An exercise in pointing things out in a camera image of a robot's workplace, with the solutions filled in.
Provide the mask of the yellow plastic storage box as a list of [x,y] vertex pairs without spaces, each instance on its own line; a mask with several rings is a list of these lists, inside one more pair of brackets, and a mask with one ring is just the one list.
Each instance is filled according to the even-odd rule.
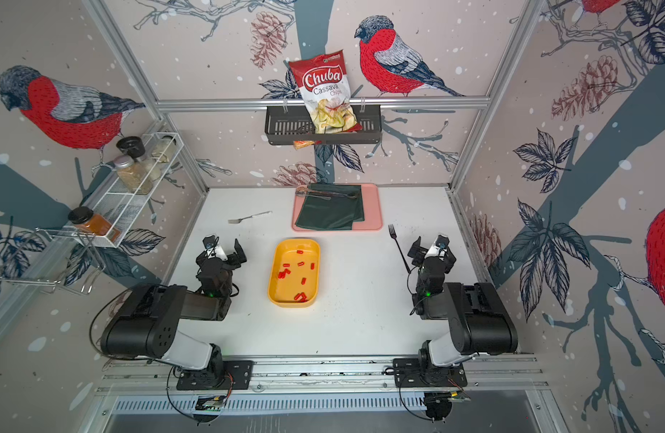
[[[297,254],[296,250],[303,250],[303,254]],[[289,263],[290,267],[283,267],[283,263]],[[310,269],[310,264],[315,263],[316,268]],[[269,300],[281,308],[305,308],[311,306],[316,300],[319,287],[319,275],[321,266],[321,248],[313,239],[290,238],[282,241],[276,248],[272,271],[269,279]],[[278,274],[286,269],[291,270],[286,278],[278,279]],[[307,278],[305,285],[301,284],[302,278]],[[296,294],[302,293],[307,296],[306,302],[294,299]]]

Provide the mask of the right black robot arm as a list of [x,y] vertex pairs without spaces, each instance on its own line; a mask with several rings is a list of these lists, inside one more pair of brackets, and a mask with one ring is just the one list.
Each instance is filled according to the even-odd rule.
[[477,355],[514,354],[518,332],[491,283],[448,283],[457,259],[448,237],[439,235],[429,248],[417,238],[408,250],[417,283],[410,290],[411,312],[422,320],[444,321],[447,332],[419,349],[423,369],[458,366]]

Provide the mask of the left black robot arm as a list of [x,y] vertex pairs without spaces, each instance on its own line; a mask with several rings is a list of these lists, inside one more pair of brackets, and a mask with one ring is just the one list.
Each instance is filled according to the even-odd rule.
[[221,349],[179,330],[179,321],[222,321],[240,290],[233,272],[247,262],[239,241],[233,252],[222,249],[217,236],[203,239],[197,256],[199,288],[138,284],[105,327],[102,354],[110,358],[148,359],[185,371],[224,374]]

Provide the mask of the silver metal fork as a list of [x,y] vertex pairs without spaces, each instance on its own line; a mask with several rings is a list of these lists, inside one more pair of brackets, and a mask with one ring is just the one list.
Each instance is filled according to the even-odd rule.
[[243,216],[242,218],[228,219],[227,222],[228,222],[228,224],[231,224],[231,225],[238,225],[238,224],[240,224],[243,221],[246,221],[248,219],[253,219],[253,218],[256,218],[256,217],[260,217],[260,216],[265,216],[265,215],[268,215],[268,214],[271,214],[271,213],[272,213],[272,211],[270,211],[270,210],[263,211],[263,212],[259,212],[259,213],[253,214],[253,215]]

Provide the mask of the black plastic fork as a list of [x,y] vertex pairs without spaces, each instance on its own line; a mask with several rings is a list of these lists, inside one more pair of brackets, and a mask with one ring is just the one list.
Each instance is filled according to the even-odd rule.
[[397,246],[397,250],[399,251],[399,254],[400,254],[401,260],[402,260],[402,262],[403,262],[403,265],[404,265],[404,267],[406,268],[406,272],[407,272],[408,274],[411,274],[412,269],[410,268],[410,266],[409,266],[409,264],[408,264],[408,261],[406,261],[406,257],[405,257],[405,255],[403,254],[402,248],[401,248],[400,243],[399,243],[399,241],[398,241],[398,239],[397,239],[397,231],[396,231],[396,229],[395,229],[395,227],[394,227],[393,224],[389,224],[389,225],[388,225],[388,233],[389,233],[391,239],[395,242],[395,244],[396,244],[396,246]]

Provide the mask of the pink plastic tray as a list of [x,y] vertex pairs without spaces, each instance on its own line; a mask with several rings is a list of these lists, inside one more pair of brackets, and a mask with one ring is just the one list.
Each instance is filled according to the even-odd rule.
[[[351,231],[354,232],[374,232],[379,231],[384,227],[381,205],[379,199],[379,189],[376,185],[370,183],[360,184],[361,187],[361,203],[363,205],[364,219],[352,223]],[[309,232],[309,229],[299,227],[296,220],[301,213],[304,205],[305,197],[298,191],[294,199],[293,216],[291,219],[291,227],[295,232]]]

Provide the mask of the dark green folded cloth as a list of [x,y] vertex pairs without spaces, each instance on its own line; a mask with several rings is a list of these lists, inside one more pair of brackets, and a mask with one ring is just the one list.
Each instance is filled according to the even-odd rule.
[[364,219],[361,187],[359,185],[316,183],[307,186],[319,191],[356,193],[360,197],[357,200],[349,200],[348,198],[322,200],[321,198],[306,197],[298,220],[296,220],[299,227],[314,231],[345,231],[351,230],[353,222]]

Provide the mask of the black tongs on tray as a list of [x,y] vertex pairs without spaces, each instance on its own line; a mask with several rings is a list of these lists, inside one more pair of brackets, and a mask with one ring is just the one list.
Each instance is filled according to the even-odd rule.
[[356,193],[342,193],[337,191],[319,191],[318,189],[310,189],[308,186],[299,186],[296,188],[296,196],[301,198],[315,197],[322,200],[331,200],[332,198],[348,198],[349,200],[357,200],[360,197]]

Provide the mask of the silver lid spice jar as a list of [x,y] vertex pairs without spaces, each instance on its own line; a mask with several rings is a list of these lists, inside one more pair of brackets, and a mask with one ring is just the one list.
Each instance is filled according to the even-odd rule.
[[114,170],[127,191],[137,195],[149,195],[152,191],[148,173],[132,157],[127,155],[116,157]]

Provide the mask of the clear pale spice jar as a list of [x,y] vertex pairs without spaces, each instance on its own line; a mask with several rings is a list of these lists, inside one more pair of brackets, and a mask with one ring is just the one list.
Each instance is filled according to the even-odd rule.
[[151,151],[151,158],[158,164],[170,163],[177,153],[176,138],[172,135],[164,135],[159,139]]

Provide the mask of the orange spice jar black lid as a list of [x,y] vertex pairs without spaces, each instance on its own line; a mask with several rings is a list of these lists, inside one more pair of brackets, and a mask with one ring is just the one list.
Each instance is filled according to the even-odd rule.
[[121,236],[121,232],[110,221],[89,209],[89,207],[72,209],[67,218],[73,226],[88,234],[103,236],[112,242],[115,242]]

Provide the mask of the right circuit board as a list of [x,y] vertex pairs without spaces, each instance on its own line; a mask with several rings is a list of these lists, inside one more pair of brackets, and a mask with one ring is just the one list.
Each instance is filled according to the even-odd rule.
[[424,414],[431,422],[445,421],[455,404],[470,401],[471,397],[464,392],[425,393]]

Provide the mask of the Chuba cassava chips bag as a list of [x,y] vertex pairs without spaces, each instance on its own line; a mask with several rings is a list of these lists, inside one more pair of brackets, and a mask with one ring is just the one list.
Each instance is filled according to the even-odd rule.
[[343,51],[289,64],[317,135],[361,131],[350,104]]

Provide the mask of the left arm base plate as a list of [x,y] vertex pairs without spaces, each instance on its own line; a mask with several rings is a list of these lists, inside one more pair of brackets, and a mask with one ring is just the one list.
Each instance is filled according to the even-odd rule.
[[250,386],[254,362],[251,360],[221,361],[217,366],[182,372],[177,389],[186,392],[247,390]]

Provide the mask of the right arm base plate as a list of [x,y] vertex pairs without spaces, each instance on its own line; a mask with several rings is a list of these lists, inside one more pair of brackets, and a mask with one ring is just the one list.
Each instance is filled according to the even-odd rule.
[[462,366],[421,366],[417,357],[394,358],[392,371],[397,388],[464,388],[468,385]]

